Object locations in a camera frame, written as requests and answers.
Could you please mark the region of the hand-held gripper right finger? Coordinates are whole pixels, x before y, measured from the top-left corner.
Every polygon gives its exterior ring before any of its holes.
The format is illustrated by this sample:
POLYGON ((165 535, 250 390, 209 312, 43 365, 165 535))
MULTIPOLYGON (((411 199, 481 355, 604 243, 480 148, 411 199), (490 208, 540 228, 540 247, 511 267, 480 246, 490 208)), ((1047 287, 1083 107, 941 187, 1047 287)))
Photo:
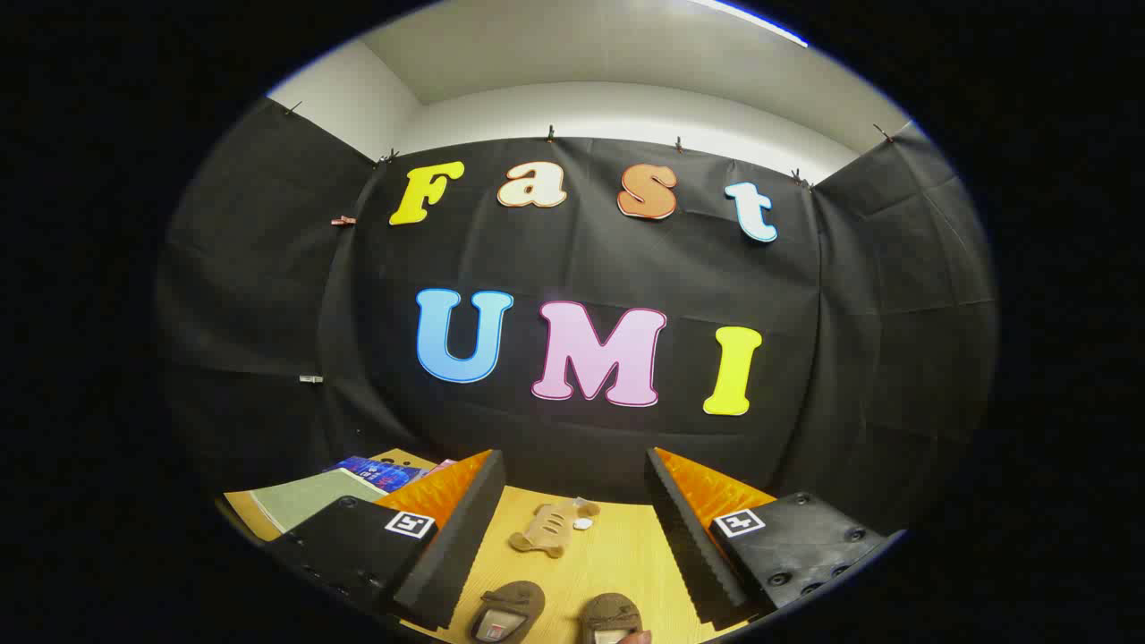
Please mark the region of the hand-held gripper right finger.
POLYGON ((882 534, 826 497, 775 497, 660 447, 645 477, 684 587, 724 629, 790 613, 870 566, 903 531, 882 534))

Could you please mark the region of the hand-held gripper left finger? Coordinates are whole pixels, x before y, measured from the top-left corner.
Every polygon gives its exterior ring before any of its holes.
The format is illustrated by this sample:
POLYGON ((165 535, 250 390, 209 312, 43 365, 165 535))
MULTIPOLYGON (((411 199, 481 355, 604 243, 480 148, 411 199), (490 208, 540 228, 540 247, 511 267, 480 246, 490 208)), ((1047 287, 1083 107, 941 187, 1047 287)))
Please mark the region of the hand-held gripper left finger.
POLYGON ((503 454, 484 450, 377 501, 339 496, 267 551, 363 613, 437 631, 453 620, 504 485, 503 454))

